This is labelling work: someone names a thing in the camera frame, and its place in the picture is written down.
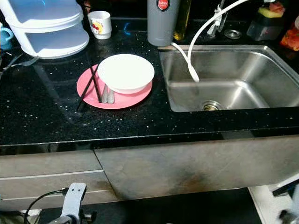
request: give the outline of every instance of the sink drain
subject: sink drain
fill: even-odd
[[[218,111],[218,110],[221,110],[221,105],[220,105],[220,103],[218,103],[214,100],[209,100],[203,104],[202,109],[204,111]]]

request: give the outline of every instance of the mug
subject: mug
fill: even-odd
[[[10,40],[14,37],[13,32],[5,27],[1,27],[0,45],[3,50],[11,49],[12,44]]]
[[[111,37],[111,18],[106,11],[94,11],[88,14],[90,28],[97,39],[108,39]]]

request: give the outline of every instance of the sponge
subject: sponge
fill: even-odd
[[[259,8],[258,12],[268,18],[280,18],[284,14],[284,12],[280,12],[280,13],[272,12],[268,8]]]

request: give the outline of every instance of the black granite countertop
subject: black granite countertop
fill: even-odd
[[[114,22],[110,39],[92,38],[87,48],[74,56],[39,60],[29,67],[10,68],[4,74],[0,82],[0,155],[50,152],[52,145],[58,146],[54,151],[64,151],[299,133],[298,107],[173,112],[157,48],[147,42],[146,31],[128,25],[123,30],[124,24]],[[187,37],[182,44],[189,41]],[[251,42],[247,38],[198,42],[207,43]],[[299,72],[296,53],[277,45],[271,48]],[[153,64],[151,93],[130,108],[103,110],[85,105],[76,112],[77,80],[89,68],[86,55],[96,64],[121,53],[142,56]]]

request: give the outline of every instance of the cabinet door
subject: cabinet door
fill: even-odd
[[[280,182],[299,172],[299,136],[114,149],[96,155],[121,199]]]
[[[54,175],[0,178],[1,199],[38,197],[47,192],[69,187],[73,182],[86,183],[87,191],[111,189],[103,170]]]
[[[0,201],[0,210],[16,211],[26,210],[36,197],[11,198]],[[97,190],[86,192],[82,204],[96,204],[105,202],[115,202],[117,198],[112,190]],[[64,204],[64,196],[52,195],[43,198],[34,204],[32,209],[59,208]]]
[[[0,156],[0,177],[102,169],[92,150]]]

